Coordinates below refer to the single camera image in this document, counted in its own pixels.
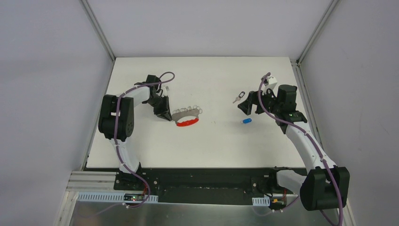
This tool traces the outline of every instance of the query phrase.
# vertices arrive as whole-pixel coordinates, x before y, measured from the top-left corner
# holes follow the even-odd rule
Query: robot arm
[[[280,85],[277,96],[273,93],[273,88],[277,84],[274,77],[268,76],[266,78],[265,88],[261,96],[262,103],[265,109],[274,114],[278,119],[290,122],[303,128],[307,134],[316,141],[311,134],[310,127],[305,116],[296,110],[296,90],[297,87],[290,85]],[[238,105],[246,115],[252,112],[252,105],[256,105],[256,114],[264,112],[260,106],[258,99],[259,91],[251,91],[247,99]],[[308,175],[301,176],[296,174],[293,170],[285,169],[277,172],[277,185],[285,187],[292,192],[299,194],[301,202],[307,210],[325,210],[338,208],[338,198],[335,189],[331,182],[331,178],[320,159],[319,153],[310,139],[298,128],[276,121],[280,126],[282,132],[292,141],[301,156]],[[323,159],[326,160],[327,165],[332,167],[330,170],[337,182],[343,206],[346,205],[346,198],[349,187],[349,172],[345,167],[337,167],[336,163],[332,161],[323,151],[319,144],[316,144],[321,151]]]
[[[135,85],[143,85],[149,83],[160,82],[160,79],[155,75],[148,75],[145,82],[136,83]],[[118,119],[117,141],[119,147],[120,157],[124,163],[134,172],[137,171],[140,161],[136,155],[133,145],[130,143],[128,137],[133,133],[134,128],[134,107],[140,103],[149,103],[154,108],[154,114],[162,119],[171,121],[172,116],[169,109],[169,97],[166,95],[160,96],[157,94],[158,85],[144,86],[137,88],[124,97],[120,101],[120,115]],[[101,105],[100,118],[98,122],[98,130],[109,139],[115,151],[116,146],[112,140],[115,130],[115,113],[118,97],[115,95],[105,95]],[[121,166],[120,170],[124,173],[129,171]]]

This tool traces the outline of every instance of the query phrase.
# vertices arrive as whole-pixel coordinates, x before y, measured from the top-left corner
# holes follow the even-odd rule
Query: white tabletop
[[[159,119],[149,104],[135,108],[132,136],[142,167],[253,168],[304,167],[291,141],[266,114],[246,116],[237,104],[256,91],[267,72],[278,85],[296,85],[288,57],[146,57],[117,58],[107,94],[120,94],[148,74],[172,71],[169,86],[171,112],[198,105],[199,121],[188,127]],[[241,101],[232,104],[245,91]],[[297,109],[305,114],[299,93]],[[241,124],[251,118],[249,124]],[[95,133],[88,168],[118,168],[116,153],[103,134]]]

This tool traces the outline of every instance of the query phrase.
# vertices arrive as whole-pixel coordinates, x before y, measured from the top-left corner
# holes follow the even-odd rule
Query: blue object
[[[252,119],[244,119],[244,120],[241,121],[241,123],[244,123],[244,124],[247,124],[247,123],[250,123],[250,122],[252,122]]]

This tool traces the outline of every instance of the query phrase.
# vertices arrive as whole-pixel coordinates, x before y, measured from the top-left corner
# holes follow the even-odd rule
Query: key
[[[233,101],[233,104],[236,103],[239,100],[241,100],[241,98],[240,97],[236,97],[236,100]]]
[[[237,101],[240,101],[241,98],[245,95],[245,92],[242,91],[239,93],[238,97],[236,97],[236,99],[233,101],[233,104],[236,103]]]

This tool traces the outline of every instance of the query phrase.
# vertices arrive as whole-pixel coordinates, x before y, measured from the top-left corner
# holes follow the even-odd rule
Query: red handle
[[[192,119],[192,120],[188,120],[188,121],[183,121],[183,122],[178,122],[176,125],[178,127],[183,127],[183,126],[191,126],[192,124],[195,124],[196,122],[198,122],[198,118]]]

